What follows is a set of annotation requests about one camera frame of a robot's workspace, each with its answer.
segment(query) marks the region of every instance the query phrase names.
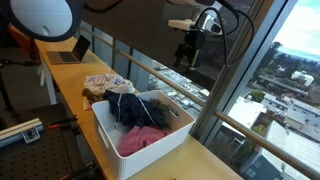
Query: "desk surface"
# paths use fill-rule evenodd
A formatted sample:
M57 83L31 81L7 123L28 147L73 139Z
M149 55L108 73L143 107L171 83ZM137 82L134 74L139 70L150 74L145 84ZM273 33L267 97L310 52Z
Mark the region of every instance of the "desk surface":
M94 115L91 110L84 111L81 95L86 76L96 74L116 74L108 65L101 61L91 51L87 51L81 64L51 65L46 51L71 51L76 39L49 43L36 41L40 55L45 60L52 77L57 83L61 94L65 98L70 110L78 117L79 126L89 143L104 176L116 179L107 159L103 147L99 144L98 132L94 126ZM156 161L130 179L241 179L221 160L202 146L193 137L187 136L185 142Z

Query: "pink cloth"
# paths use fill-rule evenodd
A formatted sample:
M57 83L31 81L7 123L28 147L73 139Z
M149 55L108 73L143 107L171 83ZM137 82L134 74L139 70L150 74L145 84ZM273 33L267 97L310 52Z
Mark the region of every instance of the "pink cloth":
M118 146L118 153L121 156L129 156L140 149L158 141L169 133L164 130L144 126L134 126L126 135L121 138Z

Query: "laundry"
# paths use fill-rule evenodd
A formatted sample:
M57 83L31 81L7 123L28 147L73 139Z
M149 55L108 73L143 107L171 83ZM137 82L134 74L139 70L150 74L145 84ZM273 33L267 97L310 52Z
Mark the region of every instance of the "laundry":
M93 103L102 101L103 94L107 89L117 93L133 93L135 91L129 80L117 74L87 76L82 91L82 96L85 97L83 109L91 109Z
M159 130L154 127L134 126L121 138L117 148L118 153L123 157L130 156L131 154L149 146L168 134L169 132L165 130Z
M163 107L161 109L160 106L153 105L135 94L122 94L106 90L103 99L109 101L111 113L117 122L131 127L134 125L139 127L155 125L160 129L168 128L169 110L163 111Z

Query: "sky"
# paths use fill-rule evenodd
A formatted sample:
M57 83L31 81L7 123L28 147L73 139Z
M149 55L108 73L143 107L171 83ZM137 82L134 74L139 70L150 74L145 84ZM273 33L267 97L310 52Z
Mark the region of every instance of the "sky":
M298 0L274 41L286 50L318 55L320 60L320 1Z

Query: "white plastic bin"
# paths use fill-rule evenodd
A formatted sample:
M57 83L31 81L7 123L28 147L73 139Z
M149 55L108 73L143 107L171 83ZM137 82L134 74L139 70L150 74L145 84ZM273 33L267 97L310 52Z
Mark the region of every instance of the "white plastic bin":
M130 129L127 126L116 123L115 117L110 112L108 101L97 102L92 105L95 125L100 134L100 142L104 144L106 158L111 169L117 179L120 180L129 178L179 146L185 140L195 122L195 119L190 114L161 91L149 91L140 93L137 96L147 101L158 99L161 103L169 105L170 108L174 109L178 116L170 113L169 125L172 130L171 134L130 156L122 157L117 152L117 146L121 137Z

